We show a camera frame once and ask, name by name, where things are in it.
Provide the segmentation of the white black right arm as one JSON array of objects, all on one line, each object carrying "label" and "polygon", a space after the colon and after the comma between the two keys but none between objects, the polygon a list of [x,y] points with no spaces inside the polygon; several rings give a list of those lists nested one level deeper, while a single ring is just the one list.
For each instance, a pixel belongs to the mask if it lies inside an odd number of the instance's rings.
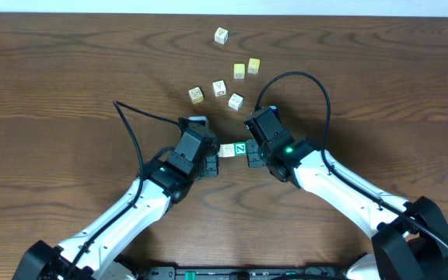
[{"label": "white black right arm", "polygon": [[448,223],[430,199],[410,202],[383,191],[308,138],[250,139],[247,160],[322,198],[370,238],[373,252],[341,270],[339,278],[448,279]]}]

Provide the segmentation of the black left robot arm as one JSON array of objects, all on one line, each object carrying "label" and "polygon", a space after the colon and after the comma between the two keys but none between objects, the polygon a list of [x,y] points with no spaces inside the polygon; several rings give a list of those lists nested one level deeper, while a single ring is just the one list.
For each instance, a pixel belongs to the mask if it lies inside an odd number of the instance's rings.
[{"label": "black left robot arm", "polygon": [[206,117],[179,120],[181,138],[167,159],[139,169],[128,191],[97,220],[51,247],[37,241],[23,255],[15,279],[99,279],[144,229],[182,201],[201,177],[217,175],[219,140]]}]

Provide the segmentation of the green letter N block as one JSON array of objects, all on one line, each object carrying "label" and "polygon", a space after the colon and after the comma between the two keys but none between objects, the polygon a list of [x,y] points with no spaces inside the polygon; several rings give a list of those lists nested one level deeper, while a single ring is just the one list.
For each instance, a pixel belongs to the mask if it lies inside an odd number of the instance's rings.
[{"label": "green letter N block", "polygon": [[235,156],[245,156],[247,154],[246,142],[236,142],[233,144]]}]

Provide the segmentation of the blue sided wooden block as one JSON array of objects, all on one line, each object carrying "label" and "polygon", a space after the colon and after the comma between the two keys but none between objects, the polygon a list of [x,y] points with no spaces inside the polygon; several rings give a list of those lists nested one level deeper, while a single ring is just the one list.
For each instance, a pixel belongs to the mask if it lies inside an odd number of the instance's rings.
[{"label": "blue sided wooden block", "polygon": [[218,151],[219,158],[234,157],[235,155],[236,155],[236,153],[235,153],[234,144],[221,144],[220,145],[220,149]]}]

